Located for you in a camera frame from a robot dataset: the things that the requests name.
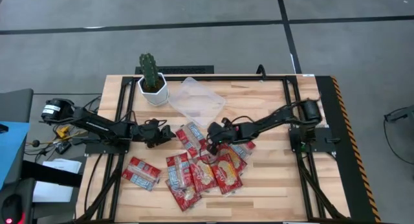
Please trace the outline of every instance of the potted cactus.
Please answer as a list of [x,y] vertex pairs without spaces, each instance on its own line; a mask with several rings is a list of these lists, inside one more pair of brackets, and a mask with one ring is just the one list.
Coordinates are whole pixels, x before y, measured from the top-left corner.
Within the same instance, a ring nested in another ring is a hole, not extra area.
[[158,73],[154,56],[150,53],[141,54],[140,65],[143,77],[139,79],[138,86],[141,93],[150,104],[160,106],[168,101],[168,87],[162,73]]

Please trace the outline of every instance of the yellow and black hazard tape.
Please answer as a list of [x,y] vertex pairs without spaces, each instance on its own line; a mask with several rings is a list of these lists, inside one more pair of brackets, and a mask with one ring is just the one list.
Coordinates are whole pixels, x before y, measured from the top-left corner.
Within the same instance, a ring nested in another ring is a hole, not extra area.
[[356,146],[354,133],[352,132],[351,123],[349,123],[347,110],[345,109],[345,104],[343,103],[343,100],[342,100],[341,91],[339,90],[338,81],[336,81],[336,78],[333,77],[333,76],[332,76],[332,81],[333,81],[333,84],[334,84],[334,87],[335,87],[336,95],[338,96],[339,105],[341,106],[343,119],[345,120],[345,125],[347,126],[347,129],[348,129],[348,135],[349,135],[349,139],[351,140],[352,148],[354,150],[356,162],[359,165],[362,180],[364,180],[364,186],[365,186],[365,189],[367,190],[369,203],[371,204],[373,214],[374,214],[374,217],[375,217],[375,221],[376,222],[381,222],[380,214],[378,213],[378,209],[376,208],[373,192],[372,192],[371,187],[369,186],[369,183],[368,183],[367,173],[365,172],[364,166],[362,164],[362,159],[361,159],[360,152],[358,150],[358,147]]

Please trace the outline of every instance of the white hexagonal pot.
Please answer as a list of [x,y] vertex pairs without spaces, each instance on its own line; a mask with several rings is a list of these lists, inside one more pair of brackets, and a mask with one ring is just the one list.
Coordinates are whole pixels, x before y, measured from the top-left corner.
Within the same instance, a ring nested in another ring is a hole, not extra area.
[[144,95],[147,101],[154,106],[161,106],[163,104],[166,104],[168,102],[169,95],[167,81],[164,78],[164,75],[162,73],[158,73],[158,76],[163,79],[164,85],[157,93],[144,92],[144,90],[142,89],[142,82],[144,81],[144,76],[138,81],[138,86],[140,87],[142,95]]

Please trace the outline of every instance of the transparent plastic bin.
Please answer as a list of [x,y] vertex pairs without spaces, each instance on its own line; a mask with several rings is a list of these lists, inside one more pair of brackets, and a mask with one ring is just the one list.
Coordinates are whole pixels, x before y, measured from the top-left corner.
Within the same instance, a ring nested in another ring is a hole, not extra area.
[[196,125],[207,128],[223,109],[226,100],[194,78],[186,78],[168,98],[169,104]]

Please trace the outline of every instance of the snack packet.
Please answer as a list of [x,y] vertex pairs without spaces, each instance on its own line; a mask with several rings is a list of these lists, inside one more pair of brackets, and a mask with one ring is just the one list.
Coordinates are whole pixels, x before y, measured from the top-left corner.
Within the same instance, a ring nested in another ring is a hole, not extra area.
[[223,195],[229,195],[243,186],[230,155],[218,157],[217,162],[212,165],[212,170]]
[[173,194],[175,201],[179,205],[181,211],[191,208],[194,203],[201,199],[201,195],[195,191],[194,185],[190,185],[186,189],[173,189],[169,180],[166,180],[169,191]]
[[256,145],[253,142],[247,142],[242,144],[231,144],[230,147],[242,160],[246,161],[253,153],[253,149]]
[[167,157],[168,177],[172,189],[186,188],[192,184],[187,153]]
[[161,170],[150,164],[133,157],[127,168],[122,172],[122,177],[132,183],[151,191],[160,181]]
[[208,163],[208,156],[203,155],[190,160],[190,170],[193,176],[195,190],[200,193],[218,186],[212,168]]
[[244,160],[242,160],[240,156],[236,154],[233,151],[233,149],[231,149],[231,147],[229,147],[227,144],[220,144],[218,145],[217,148],[219,150],[219,153],[218,153],[219,156],[222,156],[225,154],[228,154],[230,156],[235,170],[237,171],[239,175],[241,175],[243,173],[243,169],[247,166],[247,163],[244,162]]
[[175,134],[180,139],[188,153],[190,153],[191,157],[199,156],[200,149],[201,151],[204,151],[207,148],[206,139],[193,122],[181,126]]

